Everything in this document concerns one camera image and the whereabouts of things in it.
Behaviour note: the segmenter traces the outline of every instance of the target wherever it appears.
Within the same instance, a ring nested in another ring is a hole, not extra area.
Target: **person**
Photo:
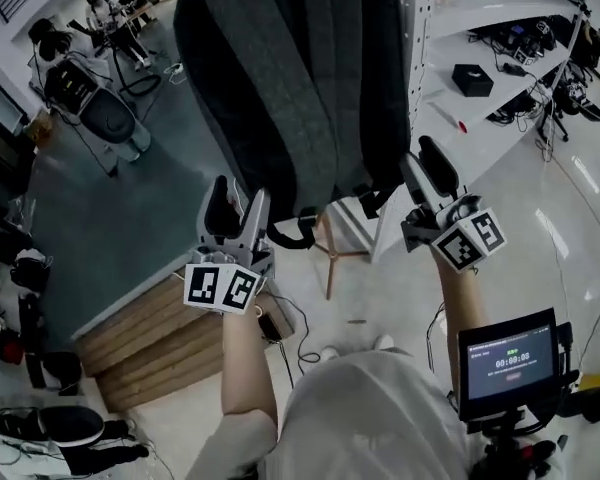
[[[135,11],[143,5],[146,5],[148,2],[147,0],[118,0],[118,3],[123,7],[128,7]],[[146,12],[143,12],[138,18],[134,18],[132,20],[132,23],[136,34],[140,32],[140,18],[142,18],[142,21],[144,21],[145,23],[151,23],[151,18],[149,18]]]
[[[47,72],[63,60],[71,60],[91,73],[101,87],[111,82],[109,63],[106,58],[96,57],[91,42],[84,34],[57,30],[53,23],[42,18],[29,29],[33,43],[35,65],[31,82],[44,92]]]
[[[127,25],[122,8],[111,0],[87,0],[87,26],[101,30],[130,59],[136,60],[136,71],[151,66],[151,60]]]
[[[474,274],[456,274],[435,252],[434,259],[457,393],[457,334],[486,325],[487,317]],[[372,351],[346,356],[328,347],[291,393],[279,439],[276,399],[253,307],[244,315],[224,315],[223,346],[223,417],[188,480],[466,479],[484,457],[484,438],[467,435],[436,377],[394,348],[389,336],[379,338]],[[545,478],[563,478],[557,455],[550,461]]]
[[[149,456],[149,447],[105,447],[106,441],[135,441],[125,421],[107,421],[100,438],[84,446],[60,448],[52,441],[25,441],[0,437],[0,474],[6,480],[27,480],[40,476],[90,476],[118,464],[134,462]]]

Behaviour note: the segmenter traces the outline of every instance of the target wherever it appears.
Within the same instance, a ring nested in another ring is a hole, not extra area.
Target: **black bag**
[[[207,122],[267,233],[314,243],[315,217],[360,197],[368,217],[409,150],[400,0],[179,0],[174,31]],[[273,224],[296,217],[303,239]]]

